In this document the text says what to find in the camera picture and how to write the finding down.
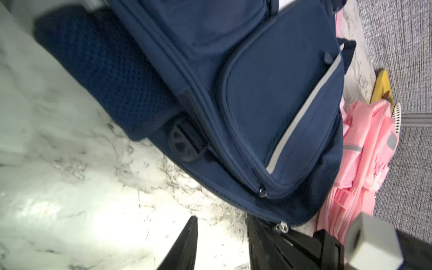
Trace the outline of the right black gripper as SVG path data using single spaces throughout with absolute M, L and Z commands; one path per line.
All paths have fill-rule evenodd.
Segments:
M 342 244 L 347 270 L 430 270 L 432 245 L 381 219 L 360 213 Z

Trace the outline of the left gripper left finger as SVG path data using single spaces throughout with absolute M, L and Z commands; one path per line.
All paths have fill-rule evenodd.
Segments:
M 157 270 L 194 270 L 198 246 L 198 219 L 189 218 Z

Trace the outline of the pink backpack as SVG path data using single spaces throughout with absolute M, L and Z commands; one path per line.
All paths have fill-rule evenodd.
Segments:
M 343 157 L 339 173 L 323 207 L 316 229 L 326 230 L 341 243 L 360 213 L 373 215 L 376 193 L 389 172 L 398 143 L 395 106 L 387 100 L 373 103 L 340 102 L 343 118 Z

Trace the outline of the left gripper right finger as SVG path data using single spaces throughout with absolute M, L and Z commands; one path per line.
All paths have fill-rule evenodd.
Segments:
M 246 218 L 252 270 L 317 270 L 318 265 L 260 219 Z

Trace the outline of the navy blue backpack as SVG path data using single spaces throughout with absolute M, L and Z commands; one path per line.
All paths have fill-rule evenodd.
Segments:
M 339 104 L 356 44 L 344 1 L 68 4 L 34 37 L 126 135 L 201 185 L 288 225 L 322 207 L 340 168 Z

